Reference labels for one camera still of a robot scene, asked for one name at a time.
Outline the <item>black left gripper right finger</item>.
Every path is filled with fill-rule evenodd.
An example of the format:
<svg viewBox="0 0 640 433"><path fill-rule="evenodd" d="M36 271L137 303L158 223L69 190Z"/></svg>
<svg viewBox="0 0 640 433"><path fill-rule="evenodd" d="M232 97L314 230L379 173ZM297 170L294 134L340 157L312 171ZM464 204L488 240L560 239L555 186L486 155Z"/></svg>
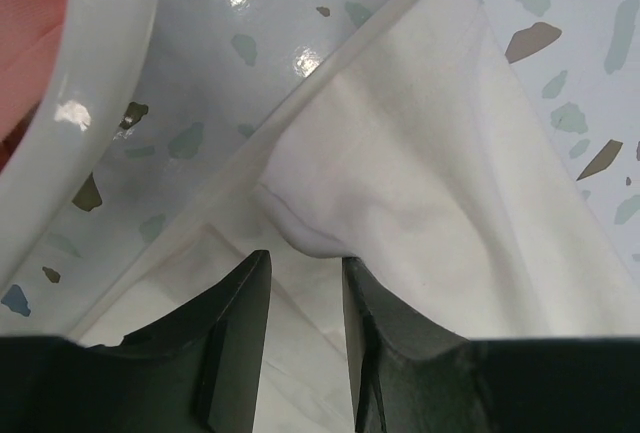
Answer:
<svg viewBox="0 0 640 433"><path fill-rule="evenodd" d="M469 340L342 262L359 432L635 432L635 338Z"/></svg>

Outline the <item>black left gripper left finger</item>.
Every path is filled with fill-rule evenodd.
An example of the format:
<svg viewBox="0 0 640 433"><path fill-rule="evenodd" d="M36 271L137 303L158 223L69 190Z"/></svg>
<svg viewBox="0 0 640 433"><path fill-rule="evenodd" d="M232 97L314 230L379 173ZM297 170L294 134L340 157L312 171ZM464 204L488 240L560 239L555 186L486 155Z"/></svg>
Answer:
<svg viewBox="0 0 640 433"><path fill-rule="evenodd" d="M271 278L255 251L117 346L2 338L2 431L252 431Z"/></svg>

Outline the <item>white t-shirt red print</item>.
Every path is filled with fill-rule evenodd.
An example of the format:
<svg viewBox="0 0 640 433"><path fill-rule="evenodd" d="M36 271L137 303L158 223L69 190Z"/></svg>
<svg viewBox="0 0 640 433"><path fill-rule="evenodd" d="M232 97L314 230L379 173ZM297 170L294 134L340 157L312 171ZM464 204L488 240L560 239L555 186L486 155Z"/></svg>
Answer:
<svg viewBox="0 0 640 433"><path fill-rule="evenodd" d="M342 262L469 340L635 338L639 289L479 0L389 0L92 315L115 344L271 255L254 428L356 432Z"/></svg>

